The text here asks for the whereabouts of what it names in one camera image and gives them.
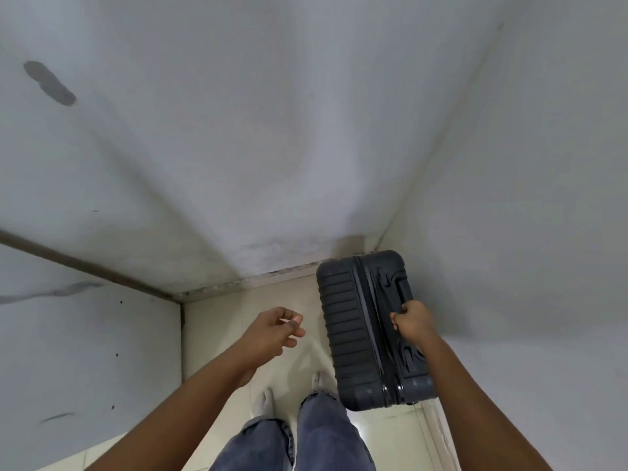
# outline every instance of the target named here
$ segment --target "ribbed suitcase shell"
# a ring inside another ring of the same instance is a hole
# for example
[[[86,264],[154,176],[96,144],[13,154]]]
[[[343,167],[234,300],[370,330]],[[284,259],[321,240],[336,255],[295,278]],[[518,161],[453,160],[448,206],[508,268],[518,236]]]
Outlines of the ribbed suitcase shell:
[[[318,291],[342,404],[354,411],[436,396],[423,356],[390,312],[412,299],[401,256],[382,251],[326,261]]]

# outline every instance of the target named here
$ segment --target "white sock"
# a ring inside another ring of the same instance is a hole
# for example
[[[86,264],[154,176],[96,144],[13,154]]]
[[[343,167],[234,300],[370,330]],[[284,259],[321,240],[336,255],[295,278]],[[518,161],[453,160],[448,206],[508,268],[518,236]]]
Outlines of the white sock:
[[[312,392],[330,392],[338,395],[336,380],[325,371],[318,371],[312,375]]]
[[[256,416],[270,416],[274,418],[274,398],[272,397],[271,388],[265,389],[251,404],[251,418]]]

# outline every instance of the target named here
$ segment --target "person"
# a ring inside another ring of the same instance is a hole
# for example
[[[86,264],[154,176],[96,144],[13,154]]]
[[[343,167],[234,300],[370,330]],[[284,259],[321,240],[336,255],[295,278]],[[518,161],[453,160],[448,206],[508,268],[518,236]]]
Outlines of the person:
[[[549,465],[475,383],[419,301],[391,313],[394,327],[425,356],[463,471],[550,470]],[[179,471],[208,432],[229,396],[258,367],[296,347],[303,316],[276,307],[262,312],[228,350],[185,381],[89,471]],[[272,391],[253,404],[255,417],[216,458],[210,471],[292,469],[288,425],[274,416]],[[371,471],[375,465],[334,393],[334,381],[314,375],[298,417],[296,471]]]

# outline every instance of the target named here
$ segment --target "blue denim jeans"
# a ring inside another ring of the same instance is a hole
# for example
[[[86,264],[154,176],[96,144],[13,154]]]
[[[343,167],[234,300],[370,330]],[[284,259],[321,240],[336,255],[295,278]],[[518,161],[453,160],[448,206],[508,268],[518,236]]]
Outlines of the blue denim jeans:
[[[301,403],[295,471],[374,471],[371,454],[337,397],[318,392]],[[294,439],[287,423],[258,416],[220,452],[210,471],[289,471]]]

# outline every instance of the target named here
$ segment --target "forearm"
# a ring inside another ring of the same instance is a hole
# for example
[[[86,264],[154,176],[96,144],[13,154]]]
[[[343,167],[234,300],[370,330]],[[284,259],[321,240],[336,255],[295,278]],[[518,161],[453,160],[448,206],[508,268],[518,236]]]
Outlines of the forearm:
[[[473,380],[449,345],[422,341],[463,471],[550,470],[545,460]]]
[[[233,348],[185,381],[89,471],[180,471],[246,373]]]

